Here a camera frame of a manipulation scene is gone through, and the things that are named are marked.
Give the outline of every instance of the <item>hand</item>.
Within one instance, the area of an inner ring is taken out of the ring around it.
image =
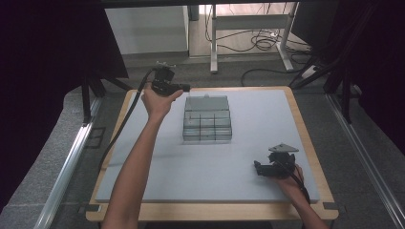
[[[169,96],[161,96],[151,89],[151,84],[147,83],[141,97],[146,111],[149,114],[149,120],[163,121],[169,113],[172,102],[182,95],[182,90],[178,90]]]
[[[304,183],[303,169],[295,164],[294,174]],[[293,204],[307,202],[304,194],[300,190],[299,185],[292,177],[287,177],[284,179],[272,177],[281,188],[283,193],[292,201]]]

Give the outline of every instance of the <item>black curtain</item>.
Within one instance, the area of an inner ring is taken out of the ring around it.
[[[128,75],[102,8],[2,1],[0,23],[3,209],[53,130],[65,94],[95,72]]]
[[[343,31],[346,33],[340,42],[324,53],[326,62],[332,61],[342,50],[346,38],[352,32],[356,16],[368,1],[339,1],[330,41],[340,37]],[[359,98],[360,105],[405,154],[403,1],[378,2],[378,8],[353,47],[347,67],[352,83],[357,84],[363,93]]]

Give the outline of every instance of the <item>human arm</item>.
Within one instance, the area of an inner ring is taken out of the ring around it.
[[[296,165],[294,174],[304,182],[304,178],[302,177],[303,171],[298,165]],[[304,194],[300,190],[300,187],[292,177],[285,179],[273,178],[273,180],[280,186],[283,193],[291,200],[292,205],[300,215],[306,229],[328,228],[327,224],[321,220],[316,212],[310,207]]]
[[[148,120],[118,174],[102,228],[138,228],[143,193],[149,175],[156,137],[172,102],[182,91],[162,97],[145,86],[141,97]]]

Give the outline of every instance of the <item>wrist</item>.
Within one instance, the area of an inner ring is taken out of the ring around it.
[[[161,117],[161,116],[149,116],[147,124],[160,126],[160,124],[163,122],[163,120],[164,120],[164,116],[163,117]]]
[[[305,198],[304,194],[298,188],[292,188],[288,190],[284,190],[286,196],[291,200],[291,203],[295,205],[305,205],[308,204],[307,199]]]
[[[305,199],[304,195],[301,195],[301,196],[296,197],[296,198],[292,198],[291,202],[292,202],[292,205],[296,209],[304,209],[304,208],[310,207],[310,205],[307,202],[307,200]]]

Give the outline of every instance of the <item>transparent plastic box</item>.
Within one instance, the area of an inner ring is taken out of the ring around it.
[[[185,100],[184,141],[225,141],[232,138],[227,96],[188,96]]]

